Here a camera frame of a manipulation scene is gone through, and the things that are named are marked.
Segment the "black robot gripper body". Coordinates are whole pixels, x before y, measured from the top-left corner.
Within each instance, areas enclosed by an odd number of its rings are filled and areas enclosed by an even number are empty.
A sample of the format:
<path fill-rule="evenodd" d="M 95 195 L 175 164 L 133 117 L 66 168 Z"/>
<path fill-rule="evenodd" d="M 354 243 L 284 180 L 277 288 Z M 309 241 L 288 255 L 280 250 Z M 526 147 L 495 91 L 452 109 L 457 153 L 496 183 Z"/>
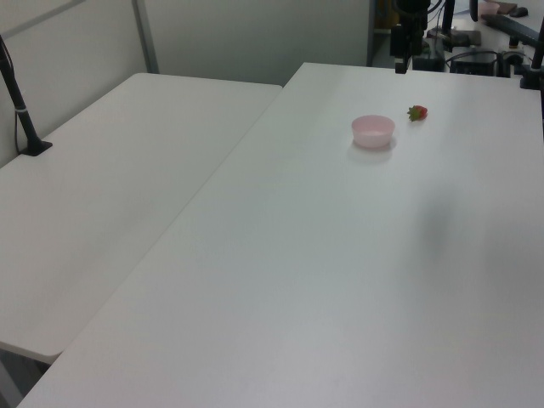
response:
<path fill-rule="evenodd" d="M 426 30 L 426 17 L 400 17 L 399 23 L 391 29 L 390 54 L 398 59 L 420 55 Z"/>

